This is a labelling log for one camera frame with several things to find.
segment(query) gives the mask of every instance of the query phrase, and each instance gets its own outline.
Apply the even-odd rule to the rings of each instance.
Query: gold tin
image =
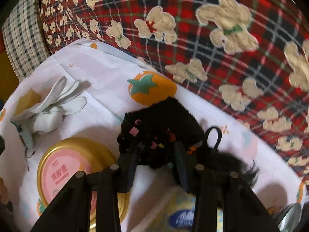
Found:
[[[105,167],[116,163],[115,157],[110,153],[110,151],[100,143],[93,142],[87,138],[67,138],[57,144],[51,146],[42,156],[41,161],[38,166],[37,172],[37,186],[40,198],[45,207],[48,206],[48,201],[46,200],[43,193],[42,186],[42,173],[44,166],[48,159],[57,151],[67,149],[72,150],[80,154],[86,161],[89,162],[91,166],[91,171],[89,173],[96,173],[102,171]],[[118,210],[120,222],[122,222],[128,212],[129,208],[129,193],[118,193]],[[90,216],[90,232],[95,232],[95,211]]]

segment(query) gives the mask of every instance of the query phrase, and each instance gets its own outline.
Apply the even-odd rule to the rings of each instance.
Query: pink label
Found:
[[[42,172],[42,190],[48,203],[57,195],[68,180],[78,171],[91,173],[91,165],[80,153],[69,149],[54,152],[46,161]],[[96,207],[96,192],[93,192],[91,213]]]

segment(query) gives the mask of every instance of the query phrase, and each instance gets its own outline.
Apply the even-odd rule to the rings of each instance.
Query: black loop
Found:
[[[203,138],[203,145],[208,146],[207,141],[208,141],[208,136],[211,133],[212,129],[216,129],[217,133],[218,133],[218,139],[216,144],[214,145],[213,149],[214,151],[218,151],[218,146],[221,142],[222,139],[222,131],[220,130],[220,128],[216,127],[216,126],[212,126],[210,128],[208,128],[204,134],[204,138]]]

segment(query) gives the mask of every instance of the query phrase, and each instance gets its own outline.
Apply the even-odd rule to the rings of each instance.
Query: black and white checkered cloth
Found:
[[[41,33],[38,0],[20,0],[2,30],[7,55],[16,76],[22,81],[50,56]]]

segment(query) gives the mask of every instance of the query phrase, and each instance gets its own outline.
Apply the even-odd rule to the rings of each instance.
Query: blue logo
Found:
[[[169,217],[168,222],[173,228],[191,230],[193,218],[194,210],[178,210]]]

